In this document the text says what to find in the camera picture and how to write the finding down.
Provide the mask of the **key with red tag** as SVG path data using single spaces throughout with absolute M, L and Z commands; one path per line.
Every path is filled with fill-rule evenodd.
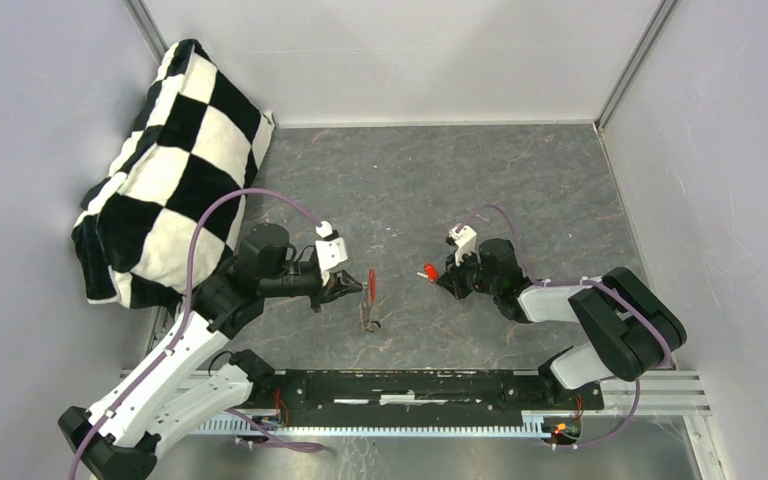
M 438 270 L 431 263 L 425 263 L 418 275 L 432 284 L 436 284 L 440 277 Z

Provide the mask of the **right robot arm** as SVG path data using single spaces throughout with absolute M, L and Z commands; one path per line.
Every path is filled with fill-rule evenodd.
M 533 280 L 517 261 L 513 244 L 489 239 L 475 250 L 456 248 L 440 274 L 429 279 L 462 300 L 472 293 L 492 298 L 501 315 L 525 324 L 579 325 L 586 343 L 548 360 L 537 382 L 551 408 L 572 401 L 578 388 L 608 378 L 638 380 L 668 365 L 687 341 L 681 321 L 632 271 L 617 267 L 600 277 L 575 281 Z

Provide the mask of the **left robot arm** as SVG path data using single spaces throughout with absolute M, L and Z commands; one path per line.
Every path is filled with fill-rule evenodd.
M 268 298 L 306 297 L 313 310 L 360 282 L 342 266 L 346 242 L 330 224 L 317 230 L 311 256 L 299 261 L 286 229 L 259 224 L 235 255 L 184 299 L 170 333 L 111 392 L 88 408 L 71 407 L 58 425 L 74 464 L 97 479 L 145 479 L 180 439 L 221 412 L 266 405 L 273 379 L 253 353 L 238 352 L 197 386 L 180 389 L 197 368 L 259 317 Z

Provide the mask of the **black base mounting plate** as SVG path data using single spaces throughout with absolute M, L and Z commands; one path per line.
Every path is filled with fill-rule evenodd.
M 564 390 L 536 371 L 286 370 L 258 379 L 242 406 L 280 409 L 292 427 L 502 427 L 605 402 L 595 382 Z

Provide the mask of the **black white checkered blanket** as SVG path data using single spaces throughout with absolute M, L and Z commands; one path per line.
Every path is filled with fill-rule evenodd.
M 194 39 L 165 53 L 108 174 L 71 239 L 87 300 L 176 306 L 231 256 L 275 122 Z

